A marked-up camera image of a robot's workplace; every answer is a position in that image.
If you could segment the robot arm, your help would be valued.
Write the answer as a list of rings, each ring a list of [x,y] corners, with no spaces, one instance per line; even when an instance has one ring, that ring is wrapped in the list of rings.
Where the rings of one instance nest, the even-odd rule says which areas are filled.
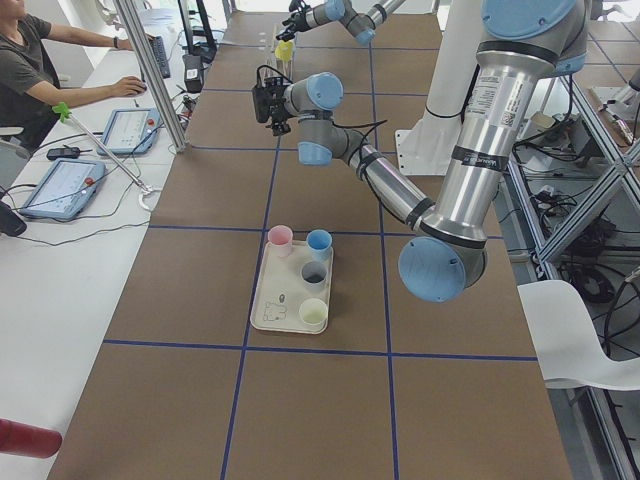
[[[290,16],[282,22],[283,29],[276,39],[290,41],[298,33],[338,22],[360,45],[366,46],[374,39],[376,29],[404,3],[404,0],[378,1],[367,13],[358,13],[347,0],[325,1],[315,7],[305,1],[291,1]]]
[[[398,268],[416,297],[445,302],[482,276],[485,216],[537,83],[579,71],[586,56],[587,1],[455,1],[451,4],[423,119],[420,154],[448,157],[437,198],[426,196],[367,140],[334,122],[344,90],[329,72],[299,81],[258,76],[255,116],[275,135],[299,125],[301,163],[341,160],[416,238]]]

